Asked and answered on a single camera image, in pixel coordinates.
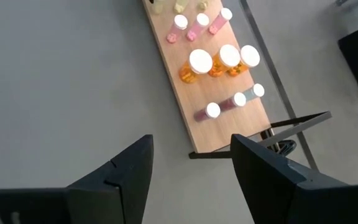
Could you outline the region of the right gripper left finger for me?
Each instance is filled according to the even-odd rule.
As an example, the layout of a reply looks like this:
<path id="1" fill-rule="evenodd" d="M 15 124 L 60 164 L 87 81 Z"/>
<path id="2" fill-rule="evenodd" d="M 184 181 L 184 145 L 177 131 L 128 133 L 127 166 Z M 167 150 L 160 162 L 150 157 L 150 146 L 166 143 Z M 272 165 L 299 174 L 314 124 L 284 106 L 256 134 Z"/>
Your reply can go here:
<path id="1" fill-rule="evenodd" d="M 146 134 L 67 187 L 0 189 L 0 224 L 142 224 L 153 162 Z"/>

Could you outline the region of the bottle with red pills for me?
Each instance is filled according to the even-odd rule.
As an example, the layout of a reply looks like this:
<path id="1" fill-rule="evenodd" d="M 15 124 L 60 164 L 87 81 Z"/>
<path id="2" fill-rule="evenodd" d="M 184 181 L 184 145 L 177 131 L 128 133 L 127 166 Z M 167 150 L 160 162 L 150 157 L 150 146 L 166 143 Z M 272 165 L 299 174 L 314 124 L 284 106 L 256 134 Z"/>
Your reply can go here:
<path id="1" fill-rule="evenodd" d="M 241 92 L 235 93 L 230 98 L 218 103 L 221 111 L 228 111 L 234 108 L 243 107 L 247 103 L 245 94 Z"/>
<path id="2" fill-rule="evenodd" d="M 221 114 L 221 109 L 217 103 L 208 103 L 208 105 L 194 114 L 194 119 L 197 122 L 207 119 L 216 119 Z"/>

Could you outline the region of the pink medicine bottle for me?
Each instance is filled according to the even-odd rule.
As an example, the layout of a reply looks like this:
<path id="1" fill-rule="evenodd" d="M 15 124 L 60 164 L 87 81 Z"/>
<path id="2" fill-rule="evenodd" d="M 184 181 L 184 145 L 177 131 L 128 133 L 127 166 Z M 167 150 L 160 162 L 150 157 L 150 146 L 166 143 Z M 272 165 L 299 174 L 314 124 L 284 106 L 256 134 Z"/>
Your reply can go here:
<path id="1" fill-rule="evenodd" d="M 178 40 L 180 34 L 187 28 L 187 26 L 188 19 L 182 14 L 176 15 L 173 19 L 172 27 L 166 36 L 167 42 L 174 44 Z"/>
<path id="2" fill-rule="evenodd" d="M 232 19 L 232 12 L 230 9 L 224 7 L 220 10 L 218 16 L 211 23 L 208 32 L 212 35 L 215 35 L 219 30 L 225 25 L 226 22 Z"/>

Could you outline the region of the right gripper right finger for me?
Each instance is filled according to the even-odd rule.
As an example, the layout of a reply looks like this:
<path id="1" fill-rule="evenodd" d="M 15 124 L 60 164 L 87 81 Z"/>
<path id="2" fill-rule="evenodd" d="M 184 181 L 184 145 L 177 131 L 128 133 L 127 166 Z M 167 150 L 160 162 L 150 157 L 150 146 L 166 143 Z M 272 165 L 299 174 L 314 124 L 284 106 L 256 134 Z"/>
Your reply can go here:
<path id="1" fill-rule="evenodd" d="M 255 224 L 358 224 L 350 185 L 233 134 L 232 163 Z"/>

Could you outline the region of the wooden shelf with black legs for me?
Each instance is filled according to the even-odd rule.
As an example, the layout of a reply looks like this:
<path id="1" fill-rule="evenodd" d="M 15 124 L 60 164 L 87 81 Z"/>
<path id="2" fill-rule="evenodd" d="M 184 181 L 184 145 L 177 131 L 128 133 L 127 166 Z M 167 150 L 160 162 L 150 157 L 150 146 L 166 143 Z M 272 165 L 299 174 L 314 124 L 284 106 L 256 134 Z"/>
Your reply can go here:
<path id="1" fill-rule="evenodd" d="M 226 157 L 227 152 L 224 151 L 224 147 L 230 144 L 232 134 L 253 136 L 270 128 L 290 125 L 289 129 L 262 140 L 263 146 L 272 146 L 331 118 L 331 113 L 327 111 L 271 123 L 262 102 L 254 100 L 246 104 L 243 109 L 234 109 L 216 119 L 195 121 L 195 113 L 205 108 L 208 103 L 219 103 L 231 93 L 245 90 L 254 82 L 250 73 L 245 73 L 238 78 L 212 78 L 209 75 L 202 75 L 194 84 L 186 84 L 180 79 L 179 71 L 187 63 L 192 50 L 202 49 L 208 53 L 216 53 L 224 44 L 237 46 L 238 42 L 232 27 L 229 24 L 225 25 L 223 32 L 216 37 L 206 34 L 193 44 L 184 39 L 170 44 L 166 40 L 166 35 L 173 24 L 174 13 L 163 11 L 161 15 L 155 15 L 152 13 L 152 3 L 149 0 L 142 0 L 142 2 L 194 147 L 194 151 L 189 155 L 190 158 Z"/>

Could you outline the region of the yellow-green medicine bottle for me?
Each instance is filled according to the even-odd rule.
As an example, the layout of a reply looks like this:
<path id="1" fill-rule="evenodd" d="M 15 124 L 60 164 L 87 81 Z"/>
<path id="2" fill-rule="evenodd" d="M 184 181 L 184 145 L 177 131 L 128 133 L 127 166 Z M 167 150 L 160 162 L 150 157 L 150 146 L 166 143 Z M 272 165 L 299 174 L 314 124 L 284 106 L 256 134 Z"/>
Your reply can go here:
<path id="1" fill-rule="evenodd" d="M 189 0 L 175 0 L 173 10 L 177 14 L 182 14 L 188 5 Z"/>

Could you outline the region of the small white cap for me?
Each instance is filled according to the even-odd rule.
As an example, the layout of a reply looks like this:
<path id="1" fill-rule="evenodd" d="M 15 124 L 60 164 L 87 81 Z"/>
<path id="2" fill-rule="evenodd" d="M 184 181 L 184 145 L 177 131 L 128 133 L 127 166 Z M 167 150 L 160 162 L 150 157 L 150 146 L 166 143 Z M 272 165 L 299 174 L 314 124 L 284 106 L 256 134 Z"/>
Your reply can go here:
<path id="1" fill-rule="evenodd" d="M 202 32 L 202 30 L 209 24 L 209 17 L 204 13 L 199 13 L 196 16 L 194 23 L 186 34 L 187 40 L 194 41 Z"/>

